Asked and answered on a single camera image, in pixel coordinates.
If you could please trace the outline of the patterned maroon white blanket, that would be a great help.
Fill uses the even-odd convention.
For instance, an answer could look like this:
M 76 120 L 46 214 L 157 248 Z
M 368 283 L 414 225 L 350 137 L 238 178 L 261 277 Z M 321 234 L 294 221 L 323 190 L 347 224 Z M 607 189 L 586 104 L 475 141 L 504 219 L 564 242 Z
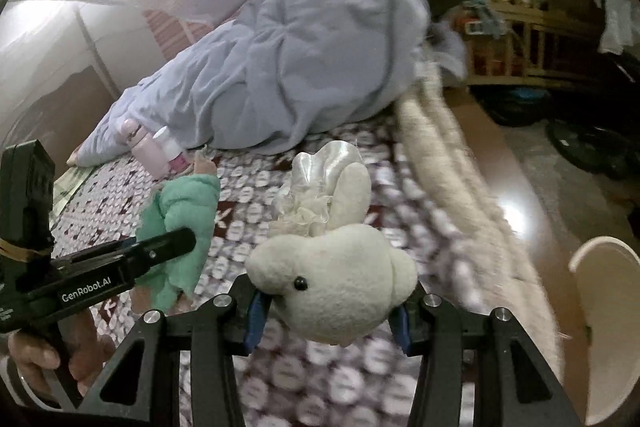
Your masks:
M 413 257 L 424 286 L 478 306 L 475 274 L 463 259 L 464 237 L 416 183 L 393 118 L 311 135 L 302 150 L 314 153 L 333 140 L 356 145 L 369 170 L 367 224 Z M 194 303 L 228 291 L 246 256 L 267 237 L 273 199 L 291 174 L 293 158 L 292 153 L 216 155 L 220 202 Z M 128 156 L 94 170 L 52 221 L 55 254 L 134 234 L 152 186 Z M 387 326 L 341 348 L 310 343 L 270 319 L 258 348 L 236 359 L 234 367 L 247 425 L 403 426 L 420 362 L 402 354 Z

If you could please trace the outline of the white yogurt bottle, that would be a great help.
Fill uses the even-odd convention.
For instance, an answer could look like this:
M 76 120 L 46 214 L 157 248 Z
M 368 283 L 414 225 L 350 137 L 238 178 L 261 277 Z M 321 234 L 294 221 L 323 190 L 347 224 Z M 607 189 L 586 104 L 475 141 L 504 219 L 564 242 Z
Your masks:
M 183 173 L 190 167 L 186 153 L 167 127 L 158 129 L 153 135 L 153 140 L 162 150 L 173 173 Z

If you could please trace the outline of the wooden crib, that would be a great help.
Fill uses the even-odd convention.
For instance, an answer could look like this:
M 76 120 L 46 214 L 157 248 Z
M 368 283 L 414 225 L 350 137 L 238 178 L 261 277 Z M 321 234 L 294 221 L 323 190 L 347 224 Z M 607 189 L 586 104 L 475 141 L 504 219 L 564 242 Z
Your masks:
M 597 0 L 472 0 L 458 12 L 470 86 L 566 86 L 596 64 Z

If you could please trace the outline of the grey-blue duvet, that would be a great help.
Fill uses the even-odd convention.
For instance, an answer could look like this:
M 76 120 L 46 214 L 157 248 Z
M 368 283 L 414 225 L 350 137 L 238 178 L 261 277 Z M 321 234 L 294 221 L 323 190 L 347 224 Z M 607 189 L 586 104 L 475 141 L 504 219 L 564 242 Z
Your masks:
M 426 0 L 248 0 L 238 15 L 126 89 L 73 155 L 105 164 L 126 120 L 185 148 L 277 154 L 365 120 L 418 77 Z

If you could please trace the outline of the white trash bin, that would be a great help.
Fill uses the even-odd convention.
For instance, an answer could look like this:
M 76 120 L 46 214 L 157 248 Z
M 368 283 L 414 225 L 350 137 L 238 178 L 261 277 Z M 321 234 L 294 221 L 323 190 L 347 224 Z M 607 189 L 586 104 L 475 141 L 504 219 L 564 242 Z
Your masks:
M 639 256 L 620 239 L 582 244 L 568 264 L 589 333 L 586 424 L 612 418 L 639 382 Z

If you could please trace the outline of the pink thermos bottle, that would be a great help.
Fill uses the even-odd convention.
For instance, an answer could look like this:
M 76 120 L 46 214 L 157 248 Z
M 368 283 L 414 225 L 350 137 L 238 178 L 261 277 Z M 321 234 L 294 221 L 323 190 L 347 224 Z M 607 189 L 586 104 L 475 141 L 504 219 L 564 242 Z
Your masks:
M 134 158 L 154 180 L 161 180 L 168 176 L 169 166 L 165 155 L 153 140 L 152 134 L 142 124 L 126 118 L 120 123 L 119 134 Z

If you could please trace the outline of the cream fleece blanket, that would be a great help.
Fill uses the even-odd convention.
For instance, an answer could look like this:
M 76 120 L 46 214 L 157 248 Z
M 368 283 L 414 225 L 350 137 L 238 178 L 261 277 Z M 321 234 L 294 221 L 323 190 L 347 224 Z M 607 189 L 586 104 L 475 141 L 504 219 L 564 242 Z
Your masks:
M 528 252 L 491 196 L 442 96 L 439 68 L 416 64 L 416 80 L 395 103 L 411 170 L 445 222 L 461 235 L 443 277 L 473 311 L 503 306 L 515 313 L 556 376 L 565 360 L 558 324 Z

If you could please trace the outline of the white plush doll green dress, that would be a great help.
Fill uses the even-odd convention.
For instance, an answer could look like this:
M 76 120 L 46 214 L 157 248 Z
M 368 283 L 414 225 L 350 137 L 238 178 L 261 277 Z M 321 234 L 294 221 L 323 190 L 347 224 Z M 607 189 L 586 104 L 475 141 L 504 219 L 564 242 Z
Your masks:
M 308 340 L 350 345 L 382 324 L 418 283 L 411 257 L 364 222 L 371 195 L 356 146 L 331 141 L 317 153 L 296 155 L 291 179 L 273 201 L 268 237 L 245 261 L 250 281 Z M 198 246 L 137 279 L 134 312 L 178 311 L 190 303 L 212 243 L 218 200 L 217 167 L 202 153 L 195 155 L 192 173 L 153 192 L 138 239 L 187 227 Z

